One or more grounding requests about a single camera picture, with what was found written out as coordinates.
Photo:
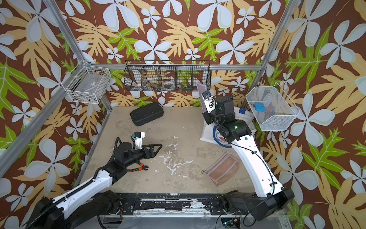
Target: white mesh basket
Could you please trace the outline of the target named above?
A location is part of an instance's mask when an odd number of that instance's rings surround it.
[[[287,130],[299,114],[300,109],[280,87],[281,93],[274,86],[258,86],[246,95],[248,104],[261,130]],[[255,103],[263,103],[265,111],[257,111]]]
[[[65,88],[73,102],[99,104],[109,81],[111,73],[109,69],[79,65],[81,69],[74,71],[72,81]]]

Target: wall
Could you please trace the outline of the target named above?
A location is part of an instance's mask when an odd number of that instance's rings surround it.
[[[5,76],[0,81],[3,154],[60,89],[60,82],[76,60],[41,1],[6,0],[0,4],[0,71]],[[65,99],[60,103],[0,179],[0,228],[24,228],[41,198],[55,197],[72,188],[104,111],[102,105],[75,104]]]
[[[302,111],[287,131],[257,134],[295,193],[293,228],[366,228],[365,9],[359,0],[303,1],[262,79],[281,83]]]
[[[210,60],[211,64],[259,64],[287,1],[218,2],[83,0],[57,1],[57,4],[68,17],[66,21],[90,62],[198,59],[205,63]],[[114,106],[143,106],[151,102],[176,107],[200,106],[198,93],[130,93],[124,89],[122,70],[112,71],[112,77],[114,81],[107,95]],[[212,77],[217,77],[211,87],[215,94],[232,94],[242,101],[242,95],[246,94],[244,87],[252,76],[237,71],[214,71]]]

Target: wire mesh basket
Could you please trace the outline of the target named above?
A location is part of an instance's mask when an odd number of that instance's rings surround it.
[[[142,64],[127,60],[124,70],[126,89],[128,91],[198,91],[198,82],[206,85],[207,88],[211,87],[209,61],[205,61],[204,64],[195,64],[199,63],[198,60],[175,63],[177,61],[170,60],[170,64]]]
[[[257,86],[246,95],[254,117],[263,131],[287,130],[300,112],[281,87],[280,91],[274,86]]]
[[[72,81],[65,90],[73,102],[99,104],[106,87],[109,85],[111,73],[109,69],[79,64],[79,69],[72,74]]]

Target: pliers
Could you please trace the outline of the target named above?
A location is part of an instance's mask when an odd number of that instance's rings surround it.
[[[144,165],[143,163],[140,162],[136,162],[136,164],[138,164],[139,166],[141,166],[140,168],[135,168],[135,169],[127,169],[127,172],[134,172],[134,171],[142,171],[142,170],[148,170],[148,166]]]

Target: floor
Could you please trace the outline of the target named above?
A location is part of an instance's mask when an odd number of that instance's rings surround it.
[[[142,144],[163,144],[155,158],[142,160],[148,171],[127,173],[106,190],[150,193],[226,193],[232,190],[254,192],[248,172],[239,160],[239,170],[224,184],[216,187],[202,174],[228,149],[200,140],[203,128],[200,107],[164,107],[164,115],[142,126],[135,126],[130,112],[136,107],[115,107],[103,130],[82,182],[94,175],[110,158],[116,137],[131,142],[135,131],[145,132]]]

